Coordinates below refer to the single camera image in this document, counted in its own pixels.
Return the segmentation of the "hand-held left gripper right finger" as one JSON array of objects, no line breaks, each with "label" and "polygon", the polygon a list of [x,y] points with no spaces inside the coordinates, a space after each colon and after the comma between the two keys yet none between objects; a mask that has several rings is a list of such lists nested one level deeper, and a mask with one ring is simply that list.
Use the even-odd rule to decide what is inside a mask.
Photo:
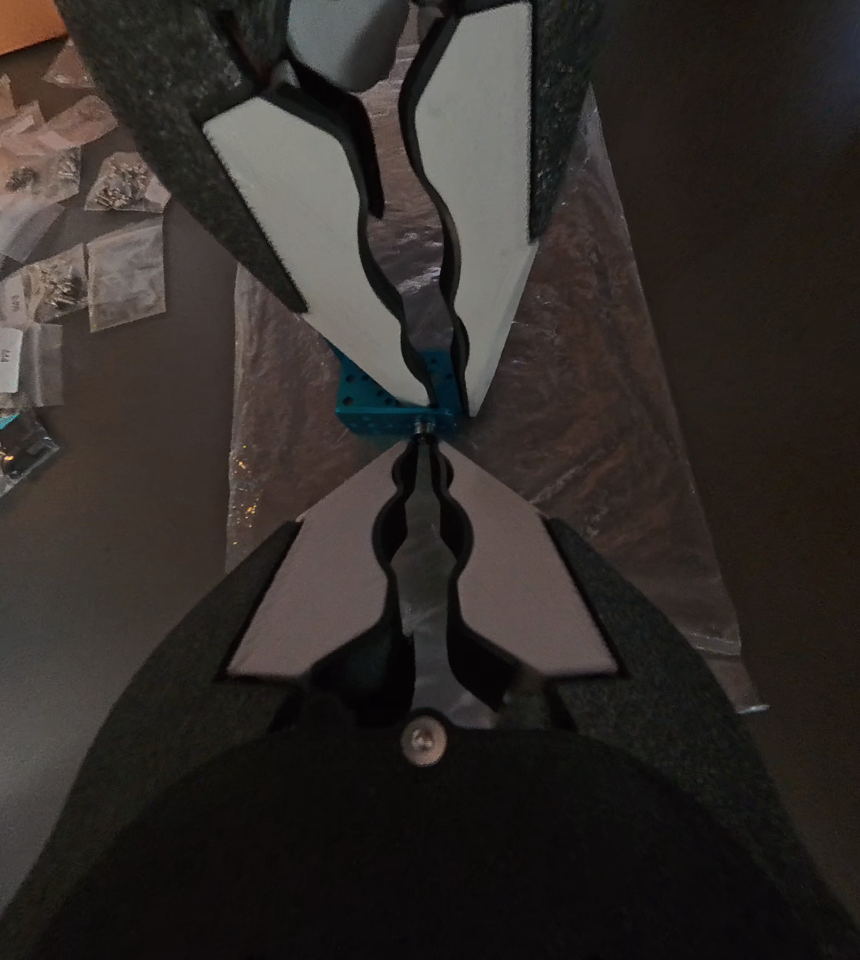
[{"label": "hand-held left gripper right finger", "polygon": [[614,676],[618,661],[540,510],[445,441],[428,445],[454,566],[446,644],[460,683]]}]

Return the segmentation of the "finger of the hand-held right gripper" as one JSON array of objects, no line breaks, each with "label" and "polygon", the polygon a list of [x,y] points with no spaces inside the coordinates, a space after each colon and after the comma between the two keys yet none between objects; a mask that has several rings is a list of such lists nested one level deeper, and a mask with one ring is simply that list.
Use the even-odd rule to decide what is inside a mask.
[{"label": "finger of the hand-held right gripper", "polygon": [[436,20],[404,78],[399,116],[443,229],[439,286],[461,400],[475,417],[539,245],[530,223],[532,4],[466,2]]},{"label": "finger of the hand-held right gripper", "polygon": [[385,201],[362,102],[283,61],[203,132],[296,289],[296,313],[395,399],[433,406],[402,298],[368,245]]}]

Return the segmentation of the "pile of small screw bags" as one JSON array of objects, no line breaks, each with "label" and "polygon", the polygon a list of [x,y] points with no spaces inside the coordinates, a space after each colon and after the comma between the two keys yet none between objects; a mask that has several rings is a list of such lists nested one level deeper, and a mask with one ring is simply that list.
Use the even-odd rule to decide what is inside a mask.
[{"label": "pile of small screw bags", "polygon": [[63,251],[32,260],[83,186],[82,153],[117,127],[94,93],[74,42],[45,82],[88,94],[46,120],[36,101],[18,106],[0,77],[0,500],[57,454],[38,411],[63,403],[63,328],[84,311],[100,332],[164,313],[163,213],[170,192],[137,152],[101,163],[85,213],[140,218]]}]

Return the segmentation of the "blue perforated metal bracket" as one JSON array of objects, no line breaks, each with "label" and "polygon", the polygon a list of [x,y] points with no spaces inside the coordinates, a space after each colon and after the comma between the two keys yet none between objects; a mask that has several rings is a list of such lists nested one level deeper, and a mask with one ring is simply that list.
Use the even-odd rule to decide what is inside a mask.
[{"label": "blue perforated metal bracket", "polygon": [[424,426],[436,437],[457,434],[463,408],[450,354],[446,350],[424,350],[436,391],[436,406],[405,404],[382,388],[360,367],[335,347],[331,351],[340,362],[340,378],[335,413],[350,432],[367,437],[408,437]]}]

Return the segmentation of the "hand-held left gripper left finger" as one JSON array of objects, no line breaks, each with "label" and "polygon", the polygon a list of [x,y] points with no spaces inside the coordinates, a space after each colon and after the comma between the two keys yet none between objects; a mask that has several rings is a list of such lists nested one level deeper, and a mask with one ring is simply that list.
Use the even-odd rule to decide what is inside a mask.
[{"label": "hand-held left gripper left finger", "polygon": [[398,442],[297,520],[230,676],[301,681],[398,612],[391,563],[409,532],[418,458],[416,440]]}]

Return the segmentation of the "large clear plastic bag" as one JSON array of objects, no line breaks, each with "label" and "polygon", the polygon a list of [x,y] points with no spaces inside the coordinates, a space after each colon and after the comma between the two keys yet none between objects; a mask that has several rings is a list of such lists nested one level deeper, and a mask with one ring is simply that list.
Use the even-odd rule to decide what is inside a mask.
[{"label": "large clear plastic bag", "polygon": [[[227,570],[387,445],[340,423],[336,355],[242,266],[234,323]],[[645,594],[737,712],[765,709],[740,658],[593,93],[500,366],[455,446]]]}]

